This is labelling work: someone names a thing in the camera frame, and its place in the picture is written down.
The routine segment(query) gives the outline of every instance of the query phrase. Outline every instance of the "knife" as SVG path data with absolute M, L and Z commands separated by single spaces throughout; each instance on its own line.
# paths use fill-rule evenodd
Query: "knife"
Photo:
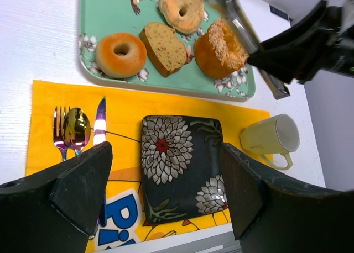
M 97 108 L 96 120 L 93 125 L 93 145 L 100 144 L 106 141 L 106 97 L 100 101 Z M 103 202 L 98 215 L 98 222 L 100 226 L 105 227 L 107 225 L 106 217 L 106 193 L 103 195 Z

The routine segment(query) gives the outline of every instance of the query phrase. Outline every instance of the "white table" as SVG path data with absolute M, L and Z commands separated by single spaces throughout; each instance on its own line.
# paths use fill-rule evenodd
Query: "white table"
M 288 29 L 268 3 L 240 0 L 261 40 Z M 82 74 L 77 59 L 79 0 L 0 0 L 0 184 L 24 176 L 29 133 L 32 80 L 95 85 Z M 289 86 L 291 97 L 276 101 L 255 71 L 256 94 L 238 106 L 287 113 L 296 121 L 300 147 L 291 156 L 289 176 L 325 186 L 304 87 Z M 280 156 L 274 157 L 281 164 Z M 232 230 L 223 225 L 191 234 L 119 248 L 119 252 L 153 252 Z

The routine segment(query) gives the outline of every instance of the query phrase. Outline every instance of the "cup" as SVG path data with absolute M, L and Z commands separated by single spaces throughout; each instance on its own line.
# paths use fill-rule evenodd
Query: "cup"
M 253 123 L 241 132 L 240 140 L 244 149 L 260 154 L 270 167 L 288 170 L 293 165 L 289 153 L 298 149 L 300 135 L 295 121 L 286 114 L 280 114 Z M 276 166 L 265 154 L 281 154 L 288 164 L 286 167 Z

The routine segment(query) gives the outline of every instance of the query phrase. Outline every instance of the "red flower center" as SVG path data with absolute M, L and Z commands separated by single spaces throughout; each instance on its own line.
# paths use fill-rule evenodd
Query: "red flower center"
M 167 152 L 167 150 L 168 150 L 168 142 L 165 140 L 165 138 L 164 139 L 162 139 L 162 140 L 158 140 L 156 143 L 155 143 L 155 145 L 156 145 L 156 148 L 157 148 L 157 150 L 160 152 L 160 154 L 162 154 L 163 152 Z

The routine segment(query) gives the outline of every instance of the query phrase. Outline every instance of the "spoon bowl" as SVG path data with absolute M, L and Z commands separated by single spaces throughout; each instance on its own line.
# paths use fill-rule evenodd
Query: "spoon bowl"
M 91 125 L 81 108 L 72 108 L 64 118 L 62 134 L 65 144 L 79 155 L 89 143 Z

